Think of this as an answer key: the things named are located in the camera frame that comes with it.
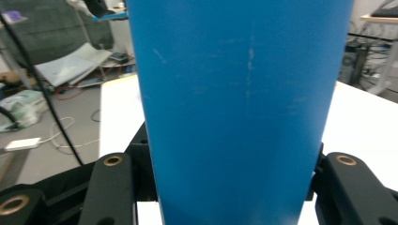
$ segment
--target scratch mark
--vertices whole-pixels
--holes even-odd
[[[237,43],[241,43],[243,41],[244,41],[243,38],[231,38],[231,39],[225,39],[225,40],[219,41],[219,43],[221,43],[221,44],[237,44]]]
[[[254,60],[254,49],[253,49],[253,46],[251,46],[249,49],[249,61],[248,61],[248,70],[249,71],[253,70],[253,60]]]
[[[160,52],[158,52],[157,49],[153,49],[153,52],[158,56],[158,58],[161,60],[161,62],[162,62],[163,64],[166,64],[166,63],[167,63],[167,61],[163,58],[163,56],[161,55]]]
[[[201,94],[205,94],[208,91],[208,87],[206,87],[206,86],[197,86],[197,87],[193,87],[192,91],[196,95],[201,95]]]
[[[307,101],[307,98],[306,97],[300,97],[300,98],[296,98],[295,101],[296,102],[305,102],[305,101]]]

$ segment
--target concrete floor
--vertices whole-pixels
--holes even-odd
[[[74,95],[80,90],[70,90],[60,97]],[[53,104],[59,118],[72,117],[74,125],[67,129],[67,133],[74,145],[95,141],[100,136],[100,123],[91,120],[91,114],[100,108],[100,87],[91,87],[69,100],[57,100],[54,97]],[[50,137],[50,128],[54,123],[49,111],[46,111],[38,123],[19,130],[17,132],[1,133],[0,148],[5,147],[9,142],[20,139],[40,137],[42,140]],[[61,136],[56,138],[60,144],[65,145]],[[92,162],[99,156],[99,142],[77,148],[84,163]],[[60,149],[69,153],[67,148]],[[41,144],[35,149],[29,150],[29,155],[23,165],[18,184],[32,184],[41,179],[57,173],[77,167],[78,163],[73,155],[65,155],[57,150],[51,142]]]

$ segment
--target white table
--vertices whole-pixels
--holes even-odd
[[[324,153],[361,158],[388,188],[398,190],[398,104],[337,82],[323,143]],[[136,76],[107,82],[101,93],[99,155],[124,152],[144,122]],[[141,225],[161,224],[156,203],[139,202]],[[314,201],[303,206],[298,224],[317,224]]]

